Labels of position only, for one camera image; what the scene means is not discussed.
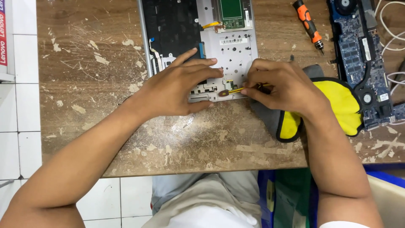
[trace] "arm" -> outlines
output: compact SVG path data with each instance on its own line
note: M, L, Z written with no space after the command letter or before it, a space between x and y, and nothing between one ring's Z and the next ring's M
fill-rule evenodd
M253 62L241 93L271 109L297 112L308 135L309 165L319 189L318 226L331 221L383 227L366 172L329 100L294 62ZM252 88L270 83L269 95Z
M191 60L190 50L90 130L61 149L39 168L15 194L0 227L84 227L75 206L96 183L119 149L145 121L156 116L188 115L213 105L188 103L200 81L222 77L208 66L216 60Z

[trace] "blue motherboard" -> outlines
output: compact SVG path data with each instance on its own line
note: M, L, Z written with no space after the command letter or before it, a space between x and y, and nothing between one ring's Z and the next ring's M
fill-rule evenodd
M337 56L333 62L338 64L339 78L361 101L364 128L369 131L395 122L370 0L328 0L328 5ZM402 108L396 111L404 114Z

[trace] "orange screwdriver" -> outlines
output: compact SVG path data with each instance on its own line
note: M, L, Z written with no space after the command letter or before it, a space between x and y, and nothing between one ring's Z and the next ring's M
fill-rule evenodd
M324 44L321 41L322 37L316 30L315 24L312 22L311 17L309 16L309 10L304 5L303 0L297 0L294 2L294 4L292 4L292 6L294 6L295 10L297 11L298 18L303 22L305 30L307 31L316 49L320 50L322 55L325 55L323 51Z

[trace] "forearm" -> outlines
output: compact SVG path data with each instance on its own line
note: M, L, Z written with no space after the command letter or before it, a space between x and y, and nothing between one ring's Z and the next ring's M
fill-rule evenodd
M309 166L320 192L362 198L371 195L367 175L334 113L304 118Z
M93 128L61 149L16 194L31 207L49 208L76 203L102 176L119 149L147 120L134 113L139 106L128 99Z

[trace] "white shirt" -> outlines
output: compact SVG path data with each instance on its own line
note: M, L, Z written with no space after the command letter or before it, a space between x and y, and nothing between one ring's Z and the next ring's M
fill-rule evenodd
M217 175L197 181L164 203L142 228L260 228L258 204L238 201ZM367 228L352 222L328 222L320 228Z

